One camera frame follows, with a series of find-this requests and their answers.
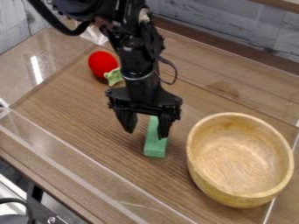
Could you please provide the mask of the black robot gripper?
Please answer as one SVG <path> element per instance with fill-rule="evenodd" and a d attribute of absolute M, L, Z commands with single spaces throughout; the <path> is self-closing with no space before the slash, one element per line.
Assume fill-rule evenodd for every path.
<path fill-rule="evenodd" d="M 167 92 L 155 74 L 138 80 L 126 80 L 123 87 L 114 87 L 106 92 L 109 106 L 126 130 L 137 128 L 138 114 L 158 116 L 158 136 L 167 138 L 170 129 L 182 116 L 183 99 Z"/>

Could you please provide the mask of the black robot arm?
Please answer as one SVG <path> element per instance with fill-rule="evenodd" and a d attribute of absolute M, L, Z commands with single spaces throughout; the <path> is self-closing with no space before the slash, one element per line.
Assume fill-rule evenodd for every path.
<path fill-rule="evenodd" d="M 183 99 L 162 86 L 159 64 L 173 62 L 162 56 L 165 37 L 159 34 L 146 0 L 29 0 L 58 31 L 79 36 L 97 25 L 121 59 L 123 87 L 107 91 L 109 106 L 127 132 L 134 132 L 138 116 L 158 117 L 158 136 L 170 135 L 182 117 Z"/>

